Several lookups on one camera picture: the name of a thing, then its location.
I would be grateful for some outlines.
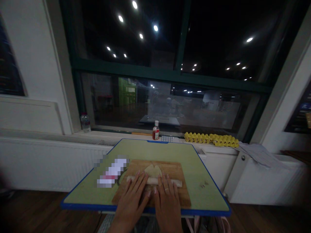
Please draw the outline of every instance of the wooden cutting board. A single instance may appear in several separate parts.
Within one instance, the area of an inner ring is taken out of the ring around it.
[[[162,162],[162,161],[147,161],[147,160],[132,160],[131,161],[127,171],[124,174],[123,180],[112,199],[112,204],[114,205],[118,204],[121,198],[121,195],[123,194],[124,189],[126,187],[126,178],[129,175],[135,176],[139,170],[140,172],[144,171],[146,167],[148,167],[151,164],[154,166],[158,165],[160,169],[162,170],[162,173],[169,174],[169,177],[171,179],[182,181],[182,187],[178,188],[180,206],[183,209],[190,208],[191,201],[190,201],[190,197],[188,194],[187,185],[186,185],[186,181],[185,181],[184,173],[182,171],[181,164],[177,162]],[[151,185],[147,185],[145,190],[149,190],[149,189],[153,190],[153,187],[151,187]],[[155,206],[153,192],[151,192],[151,197],[150,197],[150,200],[147,206],[149,207]]]

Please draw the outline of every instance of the plastic bottle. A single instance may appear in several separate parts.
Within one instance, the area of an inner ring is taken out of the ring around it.
[[[82,113],[80,120],[81,120],[83,132],[85,132],[85,133],[91,132],[90,120],[89,120],[86,112]]]
[[[155,126],[153,127],[153,130],[152,130],[153,140],[158,140],[159,134],[160,134],[159,121],[155,121]]]

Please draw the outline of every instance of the egg carton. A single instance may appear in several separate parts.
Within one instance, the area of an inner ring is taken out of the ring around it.
[[[186,132],[185,140],[187,142],[196,143],[213,143],[215,146],[226,146],[226,147],[239,147],[239,140],[231,135],[217,135],[217,134],[197,134]]]

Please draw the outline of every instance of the red bottle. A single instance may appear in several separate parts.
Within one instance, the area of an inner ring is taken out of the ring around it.
[[[159,134],[160,134],[159,121],[155,121],[155,126],[153,127],[153,130],[152,130],[152,139],[158,140]]]

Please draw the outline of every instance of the water bottle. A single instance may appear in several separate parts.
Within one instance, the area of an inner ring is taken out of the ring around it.
[[[88,118],[87,113],[83,112],[80,119],[81,119],[81,125],[82,125],[83,132],[85,133],[91,132],[91,124],[90,124],[90,120]]]

